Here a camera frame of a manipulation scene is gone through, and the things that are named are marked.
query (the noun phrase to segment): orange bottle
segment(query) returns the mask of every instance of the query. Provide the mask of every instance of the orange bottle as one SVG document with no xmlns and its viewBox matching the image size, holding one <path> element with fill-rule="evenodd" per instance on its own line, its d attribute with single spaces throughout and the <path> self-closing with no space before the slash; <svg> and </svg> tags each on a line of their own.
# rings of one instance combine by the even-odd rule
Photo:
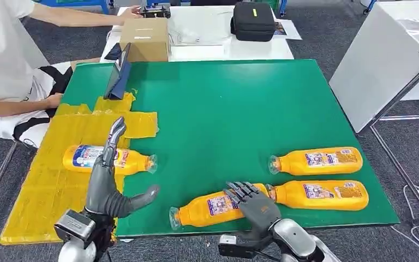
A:
<svg viewBox="0 0 419 262">
<path fill-rule="evenodd" d="M 71 171 L 91 172 L 95 160 L 103 151 L 102 146 L 70 146 L 63 156 L 63 166 Z M 114 165 L 116 174 L 132 175 L 141 171 L 153 174 L 158 164 L 156 155 L 143 156 L 134 150 L 117 149 Z"/>
<path fill-rule="evenodd" d="M 263 184 L 257 183 L 253 185 L 268 195 L 267 189 Z M 183 225 L 206 227 L 242 217 L 242 211 L 223 191 L 200 196 L 186 206 L 178 209 L 172 207 L 169 211 L 171 227 L 174 230 Z"/>
<path fill-rule="evenodd" d="M 271 156 L 272 174 L 287 172 L 294 176 L 349 174 L 359 171 L 363 164 L 355 147 L 330 147 L 297 150 L 282 157 Z"/>
<path fill-rule="evenodd" d="M 292 209 L 357 211 L 369 201 L 364 185 L 354 180 L 290 181 L 274 187 L 270 194 L 277 203 Z"/>
</svg>

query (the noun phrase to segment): table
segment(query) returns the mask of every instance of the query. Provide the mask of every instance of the table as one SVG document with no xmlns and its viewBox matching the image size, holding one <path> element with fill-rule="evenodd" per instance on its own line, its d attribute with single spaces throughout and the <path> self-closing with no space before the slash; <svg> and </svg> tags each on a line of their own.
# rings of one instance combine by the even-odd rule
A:
<svg viewBox="0 0 419 262">
<path fill-rule="evenodd" d="M 96 83 L 107 82 L 102 75 L 108 74 L 76 70 L 73 78 L 89 79 L 90 92 L 82 91 L 80 81 L 70 82 L 62 102 L 79 104 L 101 96 L 105 87 Z M 119 219 L 119 237 L 248 229 L 245 219 L 178 231 L 169 225 L 171 206 L 240 180 L 273 185 L 293 179 L 359 180 L 370 195 L 362 211 L 280 206 L 282 215 L 307 228 L 399 223 L 365 156 L 362 169 L 348 175 L 293 177 L 268 171 L 270 155 L 292 150 L 355 146 L 363 154 L 313 60 L 133 63 L 128 88 L 137 90 L 133 110 L 158 112 L 160 129 L 155 138 L 132 140 L 130 148 L 157 154 L 159 164 L 153 175 L 126 177 L 123 193 L 132 196 L 151 184 L 159 184 L 161 191 L 152 205 Z"/>
<path fill-rule="evenodd" d="M 170 7 L 169 28 L 201 39 L 224 39 L 208 45 L 171 46 L 169 61 L 293 59 L 284 37 L 274 35 L 269 42 L 239 41 L 230 34 L 234 6 Z M 126 8 L 120 8 L 118 14 Z M 101 62 L 121 37 L 121 26 L 113 26 L 107 37 Z"/>
<path fill-rule="evenodd" d="M 357 133 L 419 72 L 419 42 L 399 19 L 419 19 L 419 1 L 377 2 L 330 80 Z M 419 84 L 403 98 L 415 99 Z"/>
</svg>

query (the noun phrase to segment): black bag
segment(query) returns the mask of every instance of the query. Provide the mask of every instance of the black bag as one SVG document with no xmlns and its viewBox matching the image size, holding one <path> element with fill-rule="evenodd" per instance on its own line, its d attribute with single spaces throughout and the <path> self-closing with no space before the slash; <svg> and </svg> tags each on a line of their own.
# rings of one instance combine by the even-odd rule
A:
<svg viewBox="0 0 419 262">
<path fill-rule="evenodd" d="M 230 32 L 241 41 L 267 42 L 276 31 L 272 9 L 267 3 L 240 2 L 234 7 Z"/>
</svg>

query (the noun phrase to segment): gray carpet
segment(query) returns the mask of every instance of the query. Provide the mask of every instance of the gray carpet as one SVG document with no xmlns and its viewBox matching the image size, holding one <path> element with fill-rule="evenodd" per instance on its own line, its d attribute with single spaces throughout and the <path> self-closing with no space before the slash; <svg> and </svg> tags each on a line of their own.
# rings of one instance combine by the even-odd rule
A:
<svg viewBox="0 0 419 262">
<path fill-rule="evenodd" d="M 302 41 L 289 41 L 296 58 L 314 58 L 330 79 L 364 17 L 363 7 L 346 0 L 291 0 L 286 19 L 294 21 Z M 98 57 L 108 28 L 58 28 L 34 20 L 26 27 L 51 63 Z M 419 102 L 403 102 L 391 112 L 419 114 Z M 377 125 L 406 171 L 419 184 L 419 121 L 385 122 Z M 409 233 L 410 212 L 396 169 L 371 132 L 358 138 L 386 194 L 399 215 L 396 228 Z M 0 163 L 11 142 L 0 140 Z M 18 195 L 34 150 L 19 146 L 0 184 L 0 231 Z M 408 194 L 414 213 L 419 204 Z M 310 230 L 342 261 L 419 261 L 419 249 L 389 227 Z M 114 261 L 248 261 L 223 258 L 217 251 L 218 236 L 149 237 L 119 243 L 110 249 Z M 60 244 L 0 246 L 0 261 L 56 261 Z M 266 252 L 278 257 L 278 249 Z M 255 261 L 268 261 L 257 258 Z"/>
</svg>

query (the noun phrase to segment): yellow plastic sheet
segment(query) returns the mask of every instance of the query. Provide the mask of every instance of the yellow plastic sheet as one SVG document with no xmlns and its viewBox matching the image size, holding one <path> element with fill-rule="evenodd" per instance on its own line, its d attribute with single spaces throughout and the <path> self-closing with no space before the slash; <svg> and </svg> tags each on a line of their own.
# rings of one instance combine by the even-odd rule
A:
<svg viewBox="0 0 419 262">
<path fill-rule="evenodd" d="M 118 148 L 128 148 L 130 138 L 155 136 L 157 113 L 129 112 L 134 100 L 130 93 L 118 101 L 99 98 L 93 112 L 84 104 L 60 105 L 1 233 L 1 244 L 60 241 L 53 225 L 67 209 L 82 210 L 89 182 L 89 174 L 63 167 L 65 150 L 71 145 L 105 144 L 111 124 L 119 116 L 125 117 L 127 133 Z M 124 175 L 115 175 L 120 191 L 123 179 Z"/>
</svg>

